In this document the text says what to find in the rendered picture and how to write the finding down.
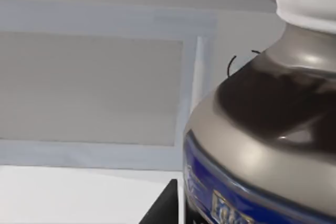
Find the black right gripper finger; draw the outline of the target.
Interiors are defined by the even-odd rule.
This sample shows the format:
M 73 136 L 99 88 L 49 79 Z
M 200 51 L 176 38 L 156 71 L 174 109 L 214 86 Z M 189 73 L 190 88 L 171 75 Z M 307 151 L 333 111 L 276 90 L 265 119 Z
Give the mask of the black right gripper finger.
M 139 224 L 178 224 L 177 179 L 171 179 Z

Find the grey bottle with blue label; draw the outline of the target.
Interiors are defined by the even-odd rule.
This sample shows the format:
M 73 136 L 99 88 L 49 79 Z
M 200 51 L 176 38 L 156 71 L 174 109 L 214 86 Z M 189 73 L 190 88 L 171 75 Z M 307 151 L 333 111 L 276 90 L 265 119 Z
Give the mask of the grey bottle with blue label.
M 276 0 L 281 38 L 185 128 L 185 224 L 336 224 L 336 0 Z

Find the pale microwave oven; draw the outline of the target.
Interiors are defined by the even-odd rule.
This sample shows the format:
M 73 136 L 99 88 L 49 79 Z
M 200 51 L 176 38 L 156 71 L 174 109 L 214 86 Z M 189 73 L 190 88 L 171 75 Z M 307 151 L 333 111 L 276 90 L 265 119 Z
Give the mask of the pale microwave oven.
M 180 170 L 197 102 L 283 29 L 261 10 L 0 0 L 0 165 Z

